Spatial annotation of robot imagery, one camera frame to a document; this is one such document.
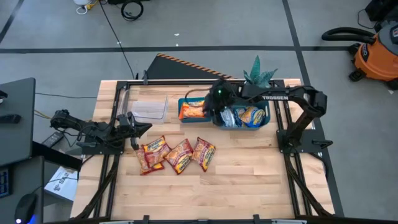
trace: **butcher block tabletop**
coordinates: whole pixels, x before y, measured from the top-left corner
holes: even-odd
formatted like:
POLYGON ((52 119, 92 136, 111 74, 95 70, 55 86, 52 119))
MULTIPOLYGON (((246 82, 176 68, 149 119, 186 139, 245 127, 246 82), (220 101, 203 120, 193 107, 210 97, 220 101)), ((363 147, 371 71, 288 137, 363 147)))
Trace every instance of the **butcher block tabletop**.
MULTIPOLYGON (((299 79, 285 79, 284 82, 286 86, 300 85, 299 79)), ((94 121, 109 122, 116 83, 117 80, 101 82, 94 121)), ((284 157, 278 150, 274 104, 269 104, 271 121, 258 131, 220 130, 211 122, 181 123, 178 99, 183 98, 188 90, 208 87, 132 87, 134 91, 130 93, 129 107, 137 100, 137 95, 140 100, 150 101, 151 97, 146 94, 148 91, 165 93, 169 102, 165 123, 154 124, 137 140, 139 144, 148 144, 165 136, 171 148, 186 138, 195 147, 197 137, 201 137, 214 144, 216 152, 207 172, 198 162, 191 161, 182 174, 176 175, 170 164, 163 161, 164 170, 140 175, 139 160, 127 139, 125 152, 119 161, 112 220, 142 220, 144 215, 149 215, 151 220, 252 219, 254 214, 259 214, 261 219, 294 218, 284 157)), ((206 94, 206 91, 196 91, 189 97, 206 94)), ((289 105, 295 121, 302 110, 294 102, 290 101, 289 105)), ((281 112, 286 129, 285 114, 283 110, 281 112)), ((322 162, 305 153, 300 155, 308 189, 328 212, 333 213, 322 162)), ((82 167, 71 217, 78 215, 97 191, 102 163, 103 156, 94 156, 82 167)), ((297 186, 296 191, 300 212, 304 215, 302 194, 297 186)), ((108 193, 105 192, 102 216, 107 199, 108 193)))

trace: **orange vacuum cleaner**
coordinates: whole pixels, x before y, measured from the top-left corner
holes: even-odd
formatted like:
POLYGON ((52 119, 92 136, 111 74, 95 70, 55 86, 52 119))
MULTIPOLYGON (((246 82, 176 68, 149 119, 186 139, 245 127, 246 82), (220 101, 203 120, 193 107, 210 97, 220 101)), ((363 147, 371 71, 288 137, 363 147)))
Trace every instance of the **orange vacuum cleaner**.
POLYGON ((377 34, 340 27, 326 31, 322 40, 361 42, 348 48, 356 67, 349 79, 353 82, 364 77, 383 80, 390 89, 398 90, 398 23, 384 26, 377 34))

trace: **gray floor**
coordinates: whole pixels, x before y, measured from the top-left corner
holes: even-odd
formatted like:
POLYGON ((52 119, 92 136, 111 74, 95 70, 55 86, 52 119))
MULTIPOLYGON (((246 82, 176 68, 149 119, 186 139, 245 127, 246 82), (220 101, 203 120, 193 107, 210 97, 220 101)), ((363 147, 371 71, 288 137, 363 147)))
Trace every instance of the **gray floor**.
MULTIPOLYGON (((18 0, 0 1, 0 29, 18 0)), ((288 0, 301 46, 348 45, 322 42, 323 31, 339 26, 360 27, 356 13, 369 0, 288 0)), ((265 45, 293 46, 282 0, 151 0, 144 15, 126 22, 116 6, 104 6, 124 47, 265 45)), ((25 0, 1 49, 118 47, 99 6, 79 16, 73 1, 25 0)), ((365 14, 361 22, 369 22, 365 14)), ((135 72, 150 65, 158 52, 128 52, 135 72)), ((202 66, 243 77, 256 55, 263 70, 279 68, 275 78, 302 78, 294 51, 174 51, 164 52, 202 66)), ((329 96, 322 118, 336 182, 347 217, 398 220, 398 157, 394 117, 397 93, 380 82, 351 83, 353 66, 346 52, 303 52, 311 84, 329 96)), ((35 77, 37 92, 95 96, 105 79, 131 77, 121 53, 0 54, 0 83, 35 77)), ((35 108, 45 114, 67 108, 89 119, 95 100, 37 96, 35 108)), ((34 139, 53 133, 48 120, 36 118, 34 139)), ((67 150, 65 142, 58 148, 67 150)), ((47 175, 57 167, 46 165, 47 175)), ((46 221, 68 217, 71 203, 47 197, 46 221)))

